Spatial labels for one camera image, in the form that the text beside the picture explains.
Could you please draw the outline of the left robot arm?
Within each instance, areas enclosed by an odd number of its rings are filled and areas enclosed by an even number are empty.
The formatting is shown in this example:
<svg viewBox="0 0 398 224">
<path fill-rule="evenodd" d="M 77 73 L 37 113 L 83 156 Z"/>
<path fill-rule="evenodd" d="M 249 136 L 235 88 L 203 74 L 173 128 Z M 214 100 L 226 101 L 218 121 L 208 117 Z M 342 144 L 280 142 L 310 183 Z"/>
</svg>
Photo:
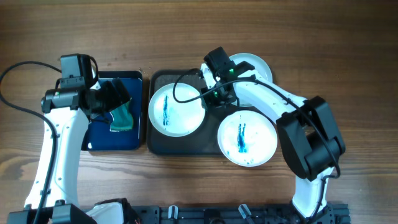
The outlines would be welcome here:
<svg viewBox="0 0 398 224">
<path fill-rule="evenodd" d="M 131 122 L 131 97 L 120 79 L 98 84 L 95 59 L 85 54 L 60 58 L 62 77 L 41 100 L 44 141 L 37 174 L 24 209 L 8 223 L 127 223 L 132 212 L 124 199 L 108 200 L 85 212 L 79 208 L 77 176 L 80 151 L 91 121 L 112 113 Z"/>
</svg>

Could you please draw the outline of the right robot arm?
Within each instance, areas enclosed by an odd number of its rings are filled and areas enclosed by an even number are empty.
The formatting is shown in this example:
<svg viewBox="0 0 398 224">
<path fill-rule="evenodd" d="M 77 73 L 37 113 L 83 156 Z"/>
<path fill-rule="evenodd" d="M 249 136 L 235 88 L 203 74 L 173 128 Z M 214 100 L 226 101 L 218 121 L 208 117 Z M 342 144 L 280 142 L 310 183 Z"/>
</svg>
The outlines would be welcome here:
<svg viewBox="0 0 398 224">
<path fill-rule="evenodd" d="M 234 62 L 222 47 L 204 58 L 202 93 L 208 106 L 245 101 L 276 125 L 282 155 L 295 174 L 292 204 L 308 222 L 326 207 L 330 179 L 341 175 L 338 161 L 346 146 L 329 104 L 320 96 L 306 99 L 264 78 L 250 62 Z"/>
</svg>

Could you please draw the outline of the green sponge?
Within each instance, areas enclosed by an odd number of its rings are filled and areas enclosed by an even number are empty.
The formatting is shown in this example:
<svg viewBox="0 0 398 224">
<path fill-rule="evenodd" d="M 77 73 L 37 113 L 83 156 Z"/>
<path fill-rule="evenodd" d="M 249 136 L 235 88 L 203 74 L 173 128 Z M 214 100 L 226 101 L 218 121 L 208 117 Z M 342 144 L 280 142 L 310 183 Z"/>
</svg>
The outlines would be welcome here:
<svg viewBox="0 0 398 224">
<path fill-rule="evenodd" d="M 115 108 L 110 114 L 113 119 L 110 124 L 111 132 L 129 131 L 134 127 L 134 118 L 130 113 L 130 101 Z"/>
</svg>

